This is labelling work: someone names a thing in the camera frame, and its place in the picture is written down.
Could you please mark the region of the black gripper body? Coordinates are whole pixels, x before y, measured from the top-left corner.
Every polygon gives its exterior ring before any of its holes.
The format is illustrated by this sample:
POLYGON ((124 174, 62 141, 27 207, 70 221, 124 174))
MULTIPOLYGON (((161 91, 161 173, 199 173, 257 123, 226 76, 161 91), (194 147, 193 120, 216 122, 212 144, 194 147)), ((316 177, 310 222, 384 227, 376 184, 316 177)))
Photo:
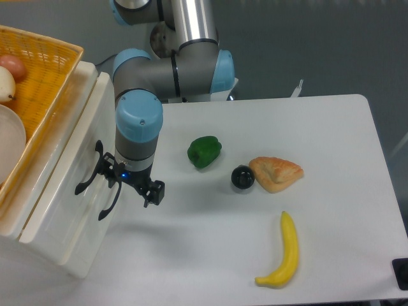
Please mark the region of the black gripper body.
POLYGON ((123 163, 114 161, 113 170, 119 184, 117 195, 121 192, 122 184, 127 184, 136 190, 139 190, 140 187, 146 188, 150 180, 151 169, 152 165, 141 171, 130 171, 125 169, 123 163))

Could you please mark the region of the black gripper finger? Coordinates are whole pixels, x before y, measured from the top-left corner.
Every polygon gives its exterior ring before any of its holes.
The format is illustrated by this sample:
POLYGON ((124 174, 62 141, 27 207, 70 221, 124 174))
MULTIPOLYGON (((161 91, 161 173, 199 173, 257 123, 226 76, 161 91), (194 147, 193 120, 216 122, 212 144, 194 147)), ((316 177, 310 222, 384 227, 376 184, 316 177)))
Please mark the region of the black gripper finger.
POLYGON ((135 187, 136 192, 143 197, 143 207, 147 208, 149 205, 158 206, 165 194, 165 183, 160 180, 152 181, 151 179, 138 184, 135 187))
POLYGON ((100 165, 97 166, 97 173, 104 176, 108 181, 108 187, 112 188, 114 184, 118 183, 119 186, 122 184, 122 174, 125 172, 125 167, 123 163, 118 163, 115 157, 106 152, 100 158, 100 165))

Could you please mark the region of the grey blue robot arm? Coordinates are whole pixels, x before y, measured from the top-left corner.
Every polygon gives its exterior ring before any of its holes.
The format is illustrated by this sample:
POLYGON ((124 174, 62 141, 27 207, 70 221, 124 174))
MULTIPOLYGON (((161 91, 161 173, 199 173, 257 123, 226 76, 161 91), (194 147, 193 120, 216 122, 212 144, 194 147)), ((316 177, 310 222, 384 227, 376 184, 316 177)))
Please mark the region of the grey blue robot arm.
POLYGON ((110 185, 127 184, 146 205, 160 204, 164 183, 150 177, 163 126, 162 101, 231 90, 235 84, 232 55, 219 48, 210 1, 111 1, 118 23, 162 22, 175 48, 155 59, 140 49, 119 52, 113 62, 115 152, 104 153, 110 185))

